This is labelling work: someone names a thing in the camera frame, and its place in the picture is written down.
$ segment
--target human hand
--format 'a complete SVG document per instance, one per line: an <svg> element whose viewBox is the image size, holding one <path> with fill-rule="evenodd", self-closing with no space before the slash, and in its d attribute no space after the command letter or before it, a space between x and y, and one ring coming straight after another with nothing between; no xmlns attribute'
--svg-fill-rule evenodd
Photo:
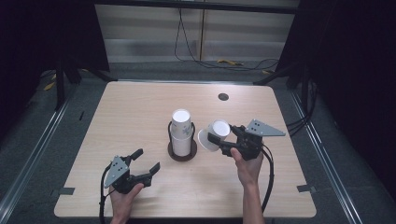
<svg viewBox="0 0 396 224"><path fill-rule="evenodd" d="M135 185L129 193L122 194L114 190L113 186L110 186L108 192L111 192L110 199L113 207L111 224L124 224L128 221L131 216L134 197L136 197L143 187L144 185L140 183Z"/></svg>
<svg viewBox="0 0 396 224"><path fill-rule="evenodd" d="M235 165L238 168L238 177L244 188L250 185L258 185L259 173L262 168L262 153L256 159L245 161L241 153L236 148L231 148L231 154L235 160Z"/></svg>

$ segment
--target cup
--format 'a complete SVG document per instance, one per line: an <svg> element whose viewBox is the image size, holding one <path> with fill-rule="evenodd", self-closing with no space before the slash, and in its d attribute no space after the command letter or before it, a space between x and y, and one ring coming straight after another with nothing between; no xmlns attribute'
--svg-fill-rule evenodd
<svg viewBox="0 0 396 224"><path fill-rule="evenodd" d="M171 134L180 140L191 137L191 115L188 110L177 109L174 111L172 115Z"/></svg>
<svg viewBox="0 0 396 224"><path fill-rule="evenodd" d="M177 139L172 136L173 152L179 157L185 157L191 153L191 138Z"/></svg>
<svg viewBox="0 0 396 224"><path fill-rule="evenodd" d="M204 148L206 148L209 151L217 151L219 149L219 146L216 144L213 144L207 140L207 135L208 133L212 133L215 136L219 137L221 141L224 141L225 138L230 134L230 125L228 122L224 119L216 119L212 123L210 123L207 128L202 129L198 133L198 140Z"/></svg>

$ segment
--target black curtain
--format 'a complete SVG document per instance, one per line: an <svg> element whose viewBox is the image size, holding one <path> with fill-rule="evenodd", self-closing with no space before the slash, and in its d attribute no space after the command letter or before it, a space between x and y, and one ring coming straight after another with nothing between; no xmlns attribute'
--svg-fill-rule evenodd
<svg viewBox="0 0 396 224"><path fill-rule="evenodd" d="M396 199L396 4L338 1L311 74L351 145Z"/></svg>
<svg viewBox="0 0 396 224"><path fill-rule="evenodd" d="M92 4L1 1L0 31L0 137L35 93L41 73L55 69L60 58L109 70Z"/></svg>

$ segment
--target black saucer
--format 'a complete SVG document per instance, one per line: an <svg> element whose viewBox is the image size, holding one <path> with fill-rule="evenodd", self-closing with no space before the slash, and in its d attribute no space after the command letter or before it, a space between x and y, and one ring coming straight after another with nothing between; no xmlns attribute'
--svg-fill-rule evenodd
<svg viewBox="0 0 396 224"><path fill-rule="evenodd" d="M192 139L191 142L191 152L189 155L184 156L184 157L180 157L177 154L174 153L173 149L172 149L172 144L169 142L168 144L168 153L169 156L174 159L175 161L189 161L192 158L194 158L194 156L197 154L197 143Z"/></svg>

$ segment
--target forearm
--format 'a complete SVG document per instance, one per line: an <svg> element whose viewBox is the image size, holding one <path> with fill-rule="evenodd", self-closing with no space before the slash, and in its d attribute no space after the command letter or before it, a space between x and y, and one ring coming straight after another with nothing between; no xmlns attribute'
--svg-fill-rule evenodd
<svg viewBox="0 0 396 224"><path fill-rule="evenodd" d="M116 217L113 217L113 218L111 219L110 224L125 224L127 221L128 221L128 219L125 220L125 218L116 218Z"/></svg>
<svg viewBox="0 0 396 224"><path fill-rule="evenodd" d="M263 224L262 203L260 201L260 191L258 185L244 187L244 224Z"/></svg>

